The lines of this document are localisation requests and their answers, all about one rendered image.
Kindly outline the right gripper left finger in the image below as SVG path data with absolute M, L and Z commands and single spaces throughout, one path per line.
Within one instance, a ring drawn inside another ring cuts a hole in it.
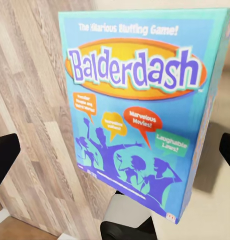
M 16 133 L 0 137 L 0 184 L 21 151 Z

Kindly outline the board game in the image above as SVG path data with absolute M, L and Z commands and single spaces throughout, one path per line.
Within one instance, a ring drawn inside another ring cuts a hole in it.
M 77 167 L 179 224 L 230 45 L 230 7 L 58 19 Z

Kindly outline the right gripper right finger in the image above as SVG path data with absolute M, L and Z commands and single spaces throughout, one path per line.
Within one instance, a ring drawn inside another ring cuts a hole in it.
M 222 135 L 220 145 L 219 145 L 219 151 L 230 166 L 230 134 L 229 133 L 224 133 Z

